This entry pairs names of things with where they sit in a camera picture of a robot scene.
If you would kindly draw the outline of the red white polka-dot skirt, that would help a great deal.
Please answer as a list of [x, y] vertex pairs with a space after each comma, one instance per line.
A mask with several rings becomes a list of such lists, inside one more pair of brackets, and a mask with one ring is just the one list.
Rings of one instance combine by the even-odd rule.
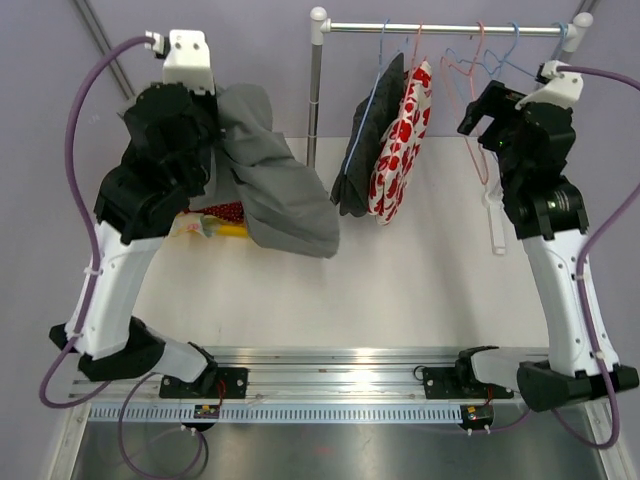
[[244, 209], [239, 201], [205, 207], [196, 210], [196, 213], [212, 216], [228, 224], [243, 225], [245, 223]]

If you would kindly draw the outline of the dark grey dotted skirt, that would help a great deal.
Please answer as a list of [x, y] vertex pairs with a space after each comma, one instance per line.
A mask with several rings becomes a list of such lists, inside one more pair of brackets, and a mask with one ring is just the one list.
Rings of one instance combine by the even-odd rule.
[[396, 120], [404, 97], [404, 65], [404, 54], [396, 54], [356, 107], [351, 136], [331, 190], [331, 200], [341, 216], [367, 214], [369, 182], [382, 150], [381, 141]]

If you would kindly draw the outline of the white red floral skirt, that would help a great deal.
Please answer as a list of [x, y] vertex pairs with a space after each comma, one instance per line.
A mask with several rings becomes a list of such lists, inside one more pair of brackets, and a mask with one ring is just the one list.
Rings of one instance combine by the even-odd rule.
[[397, 118], [385, 132], [370, 177], [368, 214], [388, 225], [398, 213], [426, 138], [432, 106], [432, 67], [426, 58], [409, 75]]

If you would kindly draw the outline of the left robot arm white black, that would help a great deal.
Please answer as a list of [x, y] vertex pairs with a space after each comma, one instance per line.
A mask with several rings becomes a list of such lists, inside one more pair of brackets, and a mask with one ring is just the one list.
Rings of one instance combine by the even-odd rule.
[[213, 91], [156, 83], [121, 118], [130, 140], [97, 194], [97, 251], [82, 298], [72, 319], [52, 327], [49, 337], [78, 354], [79, 370], [93, 382], [157, 373], [185, 395], [205, 397], [217, 383], [214, 357], [155, 332], [133, 308], [175, 217], [211, 178], [212, 148], [222, 137], [217, 98]]

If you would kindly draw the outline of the blue hanger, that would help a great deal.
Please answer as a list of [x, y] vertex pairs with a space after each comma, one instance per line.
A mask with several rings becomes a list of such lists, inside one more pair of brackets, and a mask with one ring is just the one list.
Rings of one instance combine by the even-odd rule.
[[557, 60], [560, 57], [563, 51], [564, 43], [569, 33], [569, 26], [567, 23], [556, 22], [555, 26], [559, 28], [560, 36], [559, 36], [559, 41], [556, 44], [553, 50], [553, 53], [551, 54], [551, 57], [550, 57], [551, 60]]
[[378, 70], [369, 95], [356, 107], [352, 131], [341, 167], [341, 175], [351, 183], [363, 183], [371, 175], [381, 151], [383, 133], [397, 117], [404, 95], [404, 48], [385, 60], [384, 37], [389, 21], [379, 36]]
[[535, 74], [520, 67], [511, 61], [511, 55], [516, 47], [519, 45], [521, 36], [520, 25], [516, 22], [512, 22], [511, 26], [514, 31], [515, 39], [508, 50], [506, 50], [501, 56], [498, 56], [493, 50], [486, 48], [483, 53], [477, 50], [475, 56], [472, 59], [459, 58], [457, 53], [448, 48], [445, 51], [443, 60], [449, 68], [453, 68], [455, 71], [466, 77], [472, 78], [477, 67], [483, 70], [491, 80], [497, 80], [503, 74], [506, 67], [509, 67], [529, 78], [534, 78]]

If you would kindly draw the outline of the plain grey skirt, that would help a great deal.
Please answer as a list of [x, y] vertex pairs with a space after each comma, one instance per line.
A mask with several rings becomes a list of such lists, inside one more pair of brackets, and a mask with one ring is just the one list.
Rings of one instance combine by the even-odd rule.
[[316, 171], [298, 162], [273, 130], [266, 91], [234, 84], [217, 91], [223, 138], [212, 150], [211, 179], [190, 208], [239, 202], [259, 246], [317, 258], [339, 248], [339, 217]]

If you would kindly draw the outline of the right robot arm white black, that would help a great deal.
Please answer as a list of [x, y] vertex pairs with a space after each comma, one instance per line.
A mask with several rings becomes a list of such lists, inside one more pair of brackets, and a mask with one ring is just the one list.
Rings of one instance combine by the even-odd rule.
[[564, 176], [575, 142], [571, 104], [530, 101], [493, 80], [471, 102], [458, 131], [468, 135], [488, 116], [479, 144], [498, 157], [503, 205], [527, 254], [547, 324], [546, 358], [520, 357], [499, 347], [461, 353], [456, 389], [476, 396], [488, 384], [519, 393], [535, 412], [603, 398], [639, 385], [621, 364], [599, 312], [590, 267], [579, 258], [587, 242], [586, 206]]

